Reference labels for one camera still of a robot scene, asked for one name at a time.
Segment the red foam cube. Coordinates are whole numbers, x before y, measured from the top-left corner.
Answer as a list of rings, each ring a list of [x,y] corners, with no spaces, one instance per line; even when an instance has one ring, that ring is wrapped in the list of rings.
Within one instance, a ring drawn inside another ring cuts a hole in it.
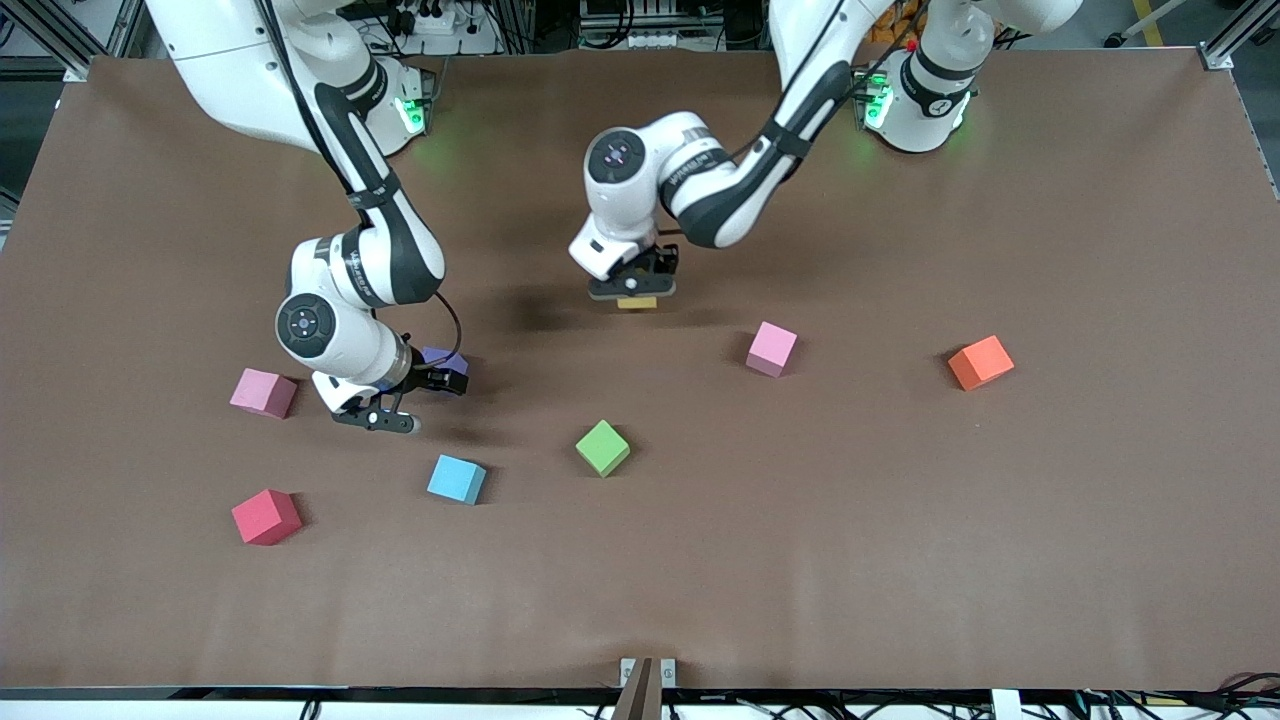
[[[252,546],[274,546],[303,527],[291,495],[264,489],[232,509],[241,541]]]

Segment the silver table edge bracket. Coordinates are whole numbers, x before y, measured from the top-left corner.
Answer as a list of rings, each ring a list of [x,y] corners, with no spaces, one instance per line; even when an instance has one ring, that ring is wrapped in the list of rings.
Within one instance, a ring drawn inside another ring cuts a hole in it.
[[[640,659],[626,657],[620,660],[620,680],[618,687],[626,684],[630,679],[632,670],[637,667]],[[660,684],[664,689],[673,689],[678,687],[677,670],[678,665],[675,659],[652,659],[652,675],[660,678]]]

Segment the brown table cover mat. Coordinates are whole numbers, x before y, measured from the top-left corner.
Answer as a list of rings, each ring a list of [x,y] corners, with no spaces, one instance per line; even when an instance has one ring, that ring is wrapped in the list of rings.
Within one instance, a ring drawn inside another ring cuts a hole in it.
[[[1192,49],[995,54],[960,131],[833,119],[748,238],[657,313],[567,252],[611,126],[728,146],[765,54],[452,61],[396,158],[445,250],[467,396],[413,436],[229,405],[301,378],[294,246],[355,214],[310,152],[169,61],[61,95],[0,252],[0,684],[1215,689],[1280,671],[1280,201]],[[744,361],[797,334],[781,378]],[[947,360],[1015,363],[964,391]],[[600,478],[575,445],[608,420]],[[488,469],[429,495],[442,454]],[[241,541],[232,509],[303,527]]]

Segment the blue foam cube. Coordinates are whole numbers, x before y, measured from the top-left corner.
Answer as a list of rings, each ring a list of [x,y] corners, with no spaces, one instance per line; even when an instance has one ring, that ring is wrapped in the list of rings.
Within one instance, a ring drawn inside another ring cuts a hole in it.
[[[426,484],[426,492],[439,498],[475,506],[483,491],[488,469],[476,462],[442,454]]]

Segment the green foam cube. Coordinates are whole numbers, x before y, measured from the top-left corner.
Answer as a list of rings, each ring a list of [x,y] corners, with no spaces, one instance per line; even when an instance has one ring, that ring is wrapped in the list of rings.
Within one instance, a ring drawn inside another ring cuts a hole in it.
[[[630,443],[608,420],[599,420],[575,448],[600,478],[609,477],[631,454]]]

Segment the aluminium frame post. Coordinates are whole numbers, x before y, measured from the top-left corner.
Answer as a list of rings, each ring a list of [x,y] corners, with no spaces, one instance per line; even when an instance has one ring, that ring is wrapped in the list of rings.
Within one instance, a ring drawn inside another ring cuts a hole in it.
[[[1245,42],[1267,44],[1280,32],[1280,0],[1240,0],[1226,23],[1207,41],[1198,45],[1206,70],[1234,67],[1231,55]]]
[[[0,51],[0,81],[81,82],[90,70],[92,56],[102,50],[55,0],[0,0],[0,13],[41,47],[35,56]]]

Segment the pink foam cube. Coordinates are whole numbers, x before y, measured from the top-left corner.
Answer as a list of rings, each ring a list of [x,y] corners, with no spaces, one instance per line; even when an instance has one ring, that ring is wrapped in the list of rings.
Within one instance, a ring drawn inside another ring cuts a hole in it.
[[[756,328],[744,364],[760,374],[781,378],[797,343],[797,334],[781,325],[762,322]]]
[[[229,405],[260,416],[288,418],[298,384],[276,373],[246,368],[236,384]]]

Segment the orange foam cube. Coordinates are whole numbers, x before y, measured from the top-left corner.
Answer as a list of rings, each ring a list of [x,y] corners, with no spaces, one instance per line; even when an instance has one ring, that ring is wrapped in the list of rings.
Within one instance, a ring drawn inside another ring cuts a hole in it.
[[[957,350],[948,360],[948,369],[964,391],[974,391],[1007,374],[1015,363],[995,334]]]

